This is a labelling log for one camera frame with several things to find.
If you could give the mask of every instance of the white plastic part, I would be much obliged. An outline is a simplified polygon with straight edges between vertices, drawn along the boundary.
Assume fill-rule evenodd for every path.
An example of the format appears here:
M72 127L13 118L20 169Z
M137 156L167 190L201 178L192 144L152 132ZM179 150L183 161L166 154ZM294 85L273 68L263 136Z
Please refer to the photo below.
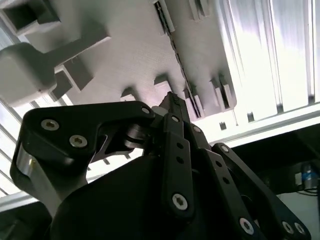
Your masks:
M56 86L54 66L28 43L0 51L0 98L17 107L51 92Z

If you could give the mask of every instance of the gray plastic block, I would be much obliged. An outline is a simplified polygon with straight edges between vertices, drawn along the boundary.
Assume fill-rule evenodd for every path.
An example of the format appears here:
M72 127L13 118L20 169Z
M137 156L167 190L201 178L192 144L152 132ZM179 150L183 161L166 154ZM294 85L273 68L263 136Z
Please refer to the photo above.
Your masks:
M0 8L1 18L17 36L45 32L60 24L49 0L4 1Z
M50 93L57 85L55 68L58 65L75 58L106 39L109 39L106 31L96 29L80 39L47 53L42 53L25 42L2 49L0 51L2 77L0 98L11 107L16 107Z
M64 67L72 80L72 85L78 92L94 78L79 57L75 57L64 63Z
M184 90L185 103L186 108L189 112L190 120L196 121L205 117L205 111L197 93L196 86L191 85L190 87L192 96L190 96L189 91L187 89Z
M255 121L255 117L254 117L254 113L253 112L248 113L246 116L248 118L248 122L249 123L252 123L252 122Z
M28 43L0 51L0 98L16 107L52 91L57 82L44 53Z
M50 93L54 101L58 101L65 95L73 86L71 85L68 76L64 71L55 74L56 88Z
M196 22L201 20L201 15L204 17L208 17L210 15L208 0L189 0L189 5L193 19Z
M159 3L160 3L160 6L161 6L161 10L163 12L163 15L164 15L164 18L165 18L165 21L166 21L166 24L169 28L169 31L172 33L175 31L175 26L172 22L172 19L170 17L170 13L168 11L168 8L167 8L167 4L165 2L165 0L159 0Z
M223 131L223 130L226 130L227 129L227 125L225 122L220 122L220 129Z
M172 92L172 88L168 81L167 75L160 75L154 79L154 87L156 92L163 98L168 94L168 92Z
M226 82L223 74L211 80L213 87L213 102L219 109L219 112L225 112L233 109L237 101L235 96L232 95L230 85Z
M137 101L137 96L136 93L134 91L134 89L132 87L128 87L126 88L121 95L120 98L121 102L125 102L125 101Z

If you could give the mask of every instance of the bolt head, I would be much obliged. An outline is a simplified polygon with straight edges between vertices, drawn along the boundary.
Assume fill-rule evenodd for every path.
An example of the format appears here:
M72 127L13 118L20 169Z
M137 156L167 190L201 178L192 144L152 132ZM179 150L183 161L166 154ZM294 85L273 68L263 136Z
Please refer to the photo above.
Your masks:
M188 202L184 196L176 193L172 196L172 202L175 207L181 211L185 211L188 208Z
M241 228L249 235L253 235L255 233L255 229L252 224L245 219L244 217L240 218L239 220Z
M69 139L70 144L78 149L84 148L88 145L87 139L81 135L73 135Z
M47 131L56 131L60 126L55 120L45 119L41 122L41 127Z
M283 221L282 222L282 226L283 226L283 228L287 231L287 233L289 233L289 234L294 234L295 232L294 232L294 230L293 230L293 228L290 226L290 224L289 223L287 223L286 221Z
M150 110L147 109L147 108L145 108L145 107L143 107L143 108L142 108L142 112L144 112L145 114L149 114L149 113L150 113Z
M301 233L301 234L303 234L303 235L306 234L304 228L303 228L299 223L295 222L295 223L294 223L294 226L295 226L295 228L299 231L299 233Z
M197 126L193 126L193 130L195 130L197 133L201 133L201 129Z
M176 123L179 122L179 118L177 118L176 116L172 116L171 118L172 118L172 120L175 121Z
M229 152L229 149L226 146L221 146L222 151L224 151L225 153Z

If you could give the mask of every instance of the black cable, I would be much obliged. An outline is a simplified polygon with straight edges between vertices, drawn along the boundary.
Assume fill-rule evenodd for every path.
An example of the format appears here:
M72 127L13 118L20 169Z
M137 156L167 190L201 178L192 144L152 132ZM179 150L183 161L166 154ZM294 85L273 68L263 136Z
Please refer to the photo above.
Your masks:
M304 189L304 191L305 191L305 190L308 190L308 191L316 190L316 191L317 191L317 187L314 187L314 188L306 188L306 189Z
M311 191L311 190L304 190L306 193L309 193L309 194L318 194L318 191Z
M305 196L310 196L310 197L317 197L318 194L309 194L309 193L304 193L304 192L299 192L297 191L298 194L301 194L301 195L305 195Z

